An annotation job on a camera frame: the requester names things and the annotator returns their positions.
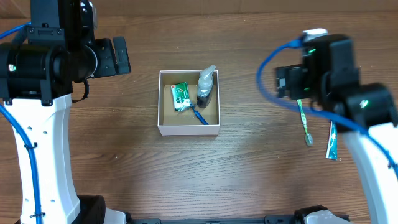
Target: wood grain surface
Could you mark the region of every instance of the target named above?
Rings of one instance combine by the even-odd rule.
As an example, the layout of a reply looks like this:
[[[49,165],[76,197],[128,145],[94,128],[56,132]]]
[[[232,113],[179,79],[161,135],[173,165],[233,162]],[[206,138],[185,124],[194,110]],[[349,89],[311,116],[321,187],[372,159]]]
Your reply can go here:
[[[398,99],[395,12],[102,17],[96,38],[126,37],[132,72],[90,80],[90,97],[70,116],[73,180],[80,195],[103,195],[134,218],[232,218],[291,214],[311,205],[369,223],[356,166],[339,141],[325,159],[328,121],[308,117],[307,147],[298,114],[266,101],[255,72],[277,46],[314,27],[355,40],[363,83],[382,82]],[[0,30],[25,20],[0,20]],[[264,72],[300,62],[286,50]],[[157,129],[159,70],[220,71],[217,137],[162,137]],[[74,98],[83,94],[75,85]],[[0,117],[0,223],[21,213],[22,190],[12,129]]]
[[[14,2],[30,18],[30,0]],[[396,11],[396,0],[90,0],[103,16],[207,15],[253,12]]]
[[[23,8],[28,7],[30,11],[30,5],[18,4],[14,0],[1,0],[0,1],[0,18],[26,18],[20,6]]]

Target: open cardboard box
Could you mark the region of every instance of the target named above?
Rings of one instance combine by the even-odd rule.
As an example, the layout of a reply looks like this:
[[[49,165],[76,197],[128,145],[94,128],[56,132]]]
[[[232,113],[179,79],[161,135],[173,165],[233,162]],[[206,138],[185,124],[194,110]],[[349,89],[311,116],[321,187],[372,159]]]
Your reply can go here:
[[[218,70],[213,72],[213,90],[206,108],[195,109],[209,125],[203,125],[191,109],[178,112],[174,109],[171,86],[186,82],[191,102],[197,103],[197,85],[201,70],[165,70],[159,75],[159,102],[157,127],[163,136],[170,135],[217,135],[220,130],[220,92]]]

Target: blue cable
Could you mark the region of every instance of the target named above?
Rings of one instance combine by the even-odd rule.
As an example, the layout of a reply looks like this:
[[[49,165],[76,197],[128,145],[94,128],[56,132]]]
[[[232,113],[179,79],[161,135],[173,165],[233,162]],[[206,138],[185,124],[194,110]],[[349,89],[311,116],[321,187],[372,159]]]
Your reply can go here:
[[[7,37],[10,34],[13,34],[19,30],[21,30],[25,25],[31,25],[30,22],[23,24],[21,26],[15,27],[3,34],[0,34],[0,40]],[[4,117],[11,123],[11,125],[16,129],[18,134],[21,136],[25,146],[29,149],[27,150],[29,154],[30,160],[30,169],[32,170],[32,181],[33,181],[33,194],[35,197],[35,215],[36,216],[36,224],[42,224],[42,207],[40,202],[40,189],[39,189],[39,174],[37,172],[37,163],[36,156],[33,150],[32,142],[29,140],[29,137],[26,135],[26,132],[20,126],[20,124],[15,120],[15,118],[8,112],[2,104],[0,104],[0,113],[4,115]]]
[[[31,22],[28,22],[28,23],[22,24],[20,26],[17,26],[17,27],[15,27],[15,28],[13,28],[13,29],[11,29],[9,31],[5,31],[4,33],[0,34],[0,40],[5,38],[5,37],[7,37],[10,34],[13,34],[13,33],[17,32],[17,31],[20,31],[22,28],[24,28],[24,26],[31,25],[31,24],[32,24]]]
[[[283,106],[284,108],[287,108],[291,111],[297,112],[299,113],[299,108],[297,107],[296,104],[293,103],[289,103],[285,100],[281,100],[279,98],[276,98],[271,92],[269,92],[264,85],[262,84],[262,80],[261,80],[261,76],[262,76],[262,71],[264,69],[264,67],[282,50],[286,49],[286,48],[291,48],[291,49],[298,49],[302,47],[302,41],[300,39],[295,39],[287,44],[284,44],[280,47],[278,47],[277,49],[275,49],[273,51],[273,53],[271,53],[266,59],[265,61],[260,65],[258,71],[257,71],[257,75],[256,75],[256,81],[257,81],[257,85],[259,87],[260,92],[262,93],[262,95],[269,101],[271,101],[272,103],[275,103],[279,106]],[[346,128],[350,128],[352,130],[355,131],[359,131],[361,134],[365,135],[371,142],[373,142],[373,144],[375,144],[380,150],[381,152],[385,155],[385,157],[387,158],[387,160],[389,161],[391,167],[393,168],[397,178],[398,178],[398,166],[396,165],[395,161],[393,160],[393,158],[390,155],[390,152],[388,150],[386,150],[379,142],[377,142],[370,134],[369,131],[366,130],[365,128],[363,128],[362,126],[360,126],[359,124],[355,123],[354,121],[347,119],[343,116],[331,113],[329,111],[316,111],[314,109],[310,109],[306,106],[303,106],[303,110],[304,113],[308,113],[311,114],[313,116],[317,116],[319,118],[325,118],[327,120],[330,121],[334,121],[337,124],[340,124]]]

